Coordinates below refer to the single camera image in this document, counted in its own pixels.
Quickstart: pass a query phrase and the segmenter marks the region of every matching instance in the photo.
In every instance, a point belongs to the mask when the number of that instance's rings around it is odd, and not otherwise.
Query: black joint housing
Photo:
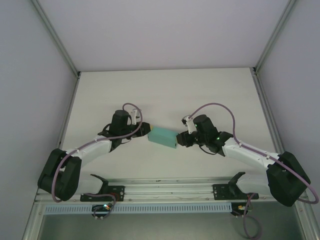
[[[309,184],[311,183],[306,172],[301,167],[296,157],[285,151],[279,155],[280,162],[295,171]],[[269,182],[269,188],[272,196],[281,204],[291,207],[301,194],[307,189],[307,186],[295,177],[292,173],[285,170],[276,162],[268,166],[266,175]]]
[[[196,131],[191,134],[188,131],[178,134],[176,136],[177,143],[187,148],[194,144],[206,146],[212,153],[225,157],[222,147],[233,135],[225,131],[219,132],[210,118],[204,114],[195,117],[193,123]]]
[[[51,152],[38,179],[40,189],[52,193],[55,172],[66,155],[67,153],[59,148]],[[81,163],[82,160],[79,157],[70,156],[62,165],[65,169],[58,173],[54,187],[55,196],[62,201],[69,200],[75,194],[79,183]]]
[[[113,136],[122,136],[130,133],[128,131],[129,113],[125,110],[116,110],[112,116],[109,133]]]

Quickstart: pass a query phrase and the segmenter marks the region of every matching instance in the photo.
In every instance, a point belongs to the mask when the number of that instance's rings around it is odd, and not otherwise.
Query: table surface
[[[181,119],[198,107],[224,104],[234,113],[239,139],[274,151],[249,68],[82,72],[63,149],[91,141],[127,102],[142,109],[144,122],[177,132],[187,130]],[[199,114],[210,117],[219,131],[232,132],[232,118],[224,108],[208,106]],[[205,154],[198,146],[174,149],[149,142],[147,136],[119,146],[81,171],[81,176],[106,179],[232,177],[255,172],[237,160]]]

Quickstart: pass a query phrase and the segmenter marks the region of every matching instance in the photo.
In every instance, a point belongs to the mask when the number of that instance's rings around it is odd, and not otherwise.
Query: white ceiling panel
[[[40,0],[79,71],[253,67],[288,0]]]

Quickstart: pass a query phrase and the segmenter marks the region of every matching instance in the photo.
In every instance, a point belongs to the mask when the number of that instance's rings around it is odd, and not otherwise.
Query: black clamp
[[[245,172],[238,172],[227,184],[213,184],[213,196],[215,200],[248,200],[252,193],[243,193],[237,186],[238,179]],[[259,194],[254,195],[253,200],[259,199]]]
[[[110,194],[115,197],[116,202],[123,202],[125,197],[125,186],[110,186],[109,181],[104,179],[101,176],[91,174],[91,176],[100,179],[102,181],[102,186],[99,192],[95,195],[102,195],[102,194]],[[91,196],[81,194],[80,202],[111,202],[113,198],[111,196]]]

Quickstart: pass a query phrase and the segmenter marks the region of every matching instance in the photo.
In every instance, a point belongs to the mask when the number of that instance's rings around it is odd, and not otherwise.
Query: metal frame
[[[125,186],[123,202],[132,203],[232,203],[239,200],[215,200],[213,184],[227,184],[232,177],[212,178],[167,178],[167,179],[109,179],[109,185]],[[261,195],[255,202],[275,202],[267,195]],[[39,190],[35,203],[55,204],[51,194]],[[80,195],[75,194],[67,204],[83,204]]]
[[[55,43],[56,47],[62,54],[62,57],[64,58],[65,62],[67,63],[70,70],[73,72],[75,77],[79,76],[79,72],[72,61],[71,57],[69,56],[65,46],[63,45],[62,41],[60,40],[55,28],[53,27],[52,23],[50,22],[46,12],[44,11],[43,7],[39,3],[38,0],[30,0],[32,5],[34,6],[35,11],[38,13],[39,17],[41,18],[45,28],[47,29],[50,37],[52,38],[53,42]]]
[[[49,204],[44,215],[90,215],[94,214],[93,204]],[[116,204],[111,214],[193,214],[193,213],[231,213],[231,202],[205,203],[127,203]]]
[[[261,107],[264,113],[264,117],[269,128],[269,132],[273,141],[275,150],[278,153],[284,152],[284,147],[280,139],[277,126],[271,112],[270,105],[268,103],[267,95],[261,84],[259,77],[256,75],[253,68],[250,68],[253,82],[258,93],[258,97],[261,103]],[[310,204],[306,204],[300,201],[295,202],[295,208],[297,210],[298,217],[300,219],[301,227],[307,240],[318,240],[320,239],[320,228],[318,226],[315,214]]]
[[[79,86],[80,77],[81,77],[81,72],[79,72],[79,76],[76,78],[76,82],[75,82],[75,85],[74,85],[74,88],[73,88],[73,92],[72,92],[72,95],[71,95],[69,107],[68,107],[68,109],[67,109],[67,111],[65,113],[64,120],[63,120],[63,123],[62,123],[62,128],[61,128],[60,135],[59,135],[59,138],[58,138],[57,148],[60,148],[60,146],[62,146],[64,144],[64,139],[65,139],[65,135],[66,135],[66,131],[67,131],[67,127],[68,127],[71,111],[72,111],[72,108],[74,106],[76,93],[77,93],[78,86]]]
[[[271,52],[273,46],[275,45],[276,40],[278,39],[280,33],[284,29],[293,9],[297,5],[298,0],[288,0],[280,19],[278,20],[268,42],[266,43],[263,52],[255,65],[255,71],[258,73],[260,69],[262,68],[263,64],[265,63],[269,53]]]

